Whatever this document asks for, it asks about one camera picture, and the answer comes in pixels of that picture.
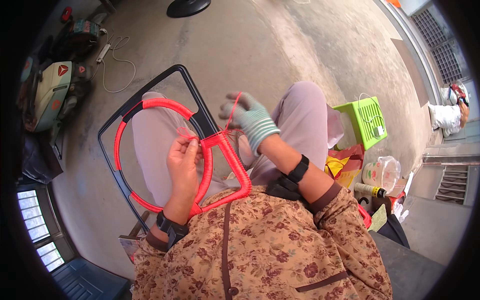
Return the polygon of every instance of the white plug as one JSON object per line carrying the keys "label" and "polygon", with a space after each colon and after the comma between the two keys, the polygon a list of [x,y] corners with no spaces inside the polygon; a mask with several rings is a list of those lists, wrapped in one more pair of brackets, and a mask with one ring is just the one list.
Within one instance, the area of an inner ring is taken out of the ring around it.
{"label": "white plug", "polygon": [[107,54],[107,52],[110,50],[110,47],[111,47],[110,44],[106,44],[105,46],[103,46],[102,51],[100,51],[100,54],[99,54],[98,57],[96,58],[96,62],[97,62],[97,63],[101,63],[101,62],[102,62],[103,58],[105,57],[105,55]]}
{"label": "white plug", "polygon": [[384,134],[384,128],[382,126],[375,127],[373,129],[373,135],[381,137]]}

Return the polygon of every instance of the green plastic stool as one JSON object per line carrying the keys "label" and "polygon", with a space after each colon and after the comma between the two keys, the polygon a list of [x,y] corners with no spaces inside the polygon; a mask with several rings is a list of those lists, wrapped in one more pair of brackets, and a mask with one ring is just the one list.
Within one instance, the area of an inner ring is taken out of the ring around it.
{"label": "green plastic stool", "polygon": [[[378,104],[377,97],[366,98],[355,102],[348,102],[342,105],[335,106],[333,107],[333,109],[338,110],[339,112],[348,113],[348,116],[352,121],[353,131],[355,132],[355,138],[357,139],[357,143],[362,143],[365,151],[387,136],[384,115],[380,110],[380,105]],[[373,118],[373,120],[368,123],[365,122],[362,117],[367,121],[369,121],[371,118]],[[384,133],[379,138],[376,138],[373,135],[373,129],[378,126],[382,126],[384,128]]]}

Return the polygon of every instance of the red bag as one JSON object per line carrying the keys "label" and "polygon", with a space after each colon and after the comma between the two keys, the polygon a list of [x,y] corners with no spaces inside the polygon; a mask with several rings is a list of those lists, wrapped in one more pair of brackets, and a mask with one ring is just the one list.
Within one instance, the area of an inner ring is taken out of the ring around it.
{"label": "red bag", "polygon": [[[340,151],[329,150],[325,162],[325,173],[341,186],[348,188],[352,183],[353,178],[360,173],[361,168],[363,167],[364,155],[365,148],[362,144]],[[339,162],[346,158],[348,158],[348,161],[345,164]]]}

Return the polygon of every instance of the electrical cord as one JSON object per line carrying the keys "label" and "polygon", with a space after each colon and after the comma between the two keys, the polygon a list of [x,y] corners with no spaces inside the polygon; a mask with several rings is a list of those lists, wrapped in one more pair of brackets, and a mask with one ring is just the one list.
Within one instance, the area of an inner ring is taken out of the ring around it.
{"label": "electrical cord", "polygon": [[[361,98],[362,95],[365,95],[365,96],[369,97],[369,98],[375,103],[375,105],[378,106],[378,109],[380,110],[380,105],[378,105],[378,103],[376,103],[376,102],[373,100],[372,96],[370,96],[369,94],[366,94],[366,93],[361,93],[360,96],[359,96],[359,99],[358,99],[358,104],[359,104],[359,108],[358,108],[358,109],[359,109],[360,118],[361,118],[365,123],[371,123],[375,118],[381,118],[381,119],[382,119],[382,129],[383,129],[383,131],[385,131],[385,120],[383,119],[382,116],[380,116],[380,115],[375,115],[375,116],[373,116],[370,120],[367,121],[367,120],[365,120],[365,118],[364,118],[363,115],[361,114],[360,98]],[[374,138],[376,138],[377,140],[381,140],[381,139],[382,139],[381,136],[377,137],[377,136],[375,135],[375,133],[373,132],[373,130],[370,132],[370,134],[372,134],[372,136],[373,136]]]}
{"label": "electrical cord", "polygon": [[[112,35],[112,37],[109,38],[109,37],[108,37],[108,32],[107,32],[107,44],[110,43],[110,40],[113,38],[114,35],[115,35],[115,31],[114,31],[114,34]],[[118,93],[118,92],[121,92],[121,91],[123,91],[124,89],[126,89],[126,88],[132,83],[132,81],[133,81],[133,79],[135,78],[135,75],[136,75],[136,73],[137,73],[137,68],[135,67],[135,64],[134,64],[133,62],[131,62],[130,60],[119,60],[118,58],[115,57],[115,50],[118,50],[118,49],[124,47],[124,46],[130,41],[130,37],[129,37],[129,36],[126,36],[126,37],[118,36],[118,37],[116,37],[116,38],[113,40],[113,42],[115,42],[117,39],[120,39],[120,41],[118,41],[118,43],[116,43],[114,47],[111,47],[111,48],[109,49],[109,51],[112,50],[112,57],[113,57],[114,60],[116,60],[116,61],[129,62],[129,63],[132,64],[132,66],[133,66],[133,76],[132,76],[132,79],[130,79],[130,82],[128,82],[128,84],[127,84],[126,86],[124,86],[122,89],[120,89],[120,90],[118,90],[118,91],[110,91],[110,90],[107,89],[107,87],[105,86],[105,68],[107,67],[107,64],[105,64],[105,61],[102,59],[102,63],[103,63],[103,77],[102,77],[103,88],[104,88],[107,92],[109,92],[109,93]],[[120,44],[123,40],[125,40],[125,39],[127,39],[126,42],[125,42],[125,44],[119,46],[119,44]],[[94,73],[93,76],[92,76],[92,79],[95,77],[95,75],[96,75],[96,73],[97,73],[97,71],[98,71],[98,67],[100,67],[100,64],[97,65],[96,70],[95,70],[95,73]]]}

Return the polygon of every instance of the knee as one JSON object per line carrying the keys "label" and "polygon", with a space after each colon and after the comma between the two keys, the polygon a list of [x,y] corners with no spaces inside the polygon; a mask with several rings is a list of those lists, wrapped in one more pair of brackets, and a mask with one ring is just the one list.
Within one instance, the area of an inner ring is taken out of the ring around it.
{"label": "knee", "polygon": [[296,101],[315,101],[316,103],[324,102],[325,95],[322,89],[311,81],[300,81],[294,83],[288,90],[289,96],[293,96]]}
{"label": "knee", "polygon": [[165,98],[164,94],[157,93],[157,92],[146,92],[142,96],[142,101],[143,100],[148,100],[148,99],[153,99],[153,98]]}

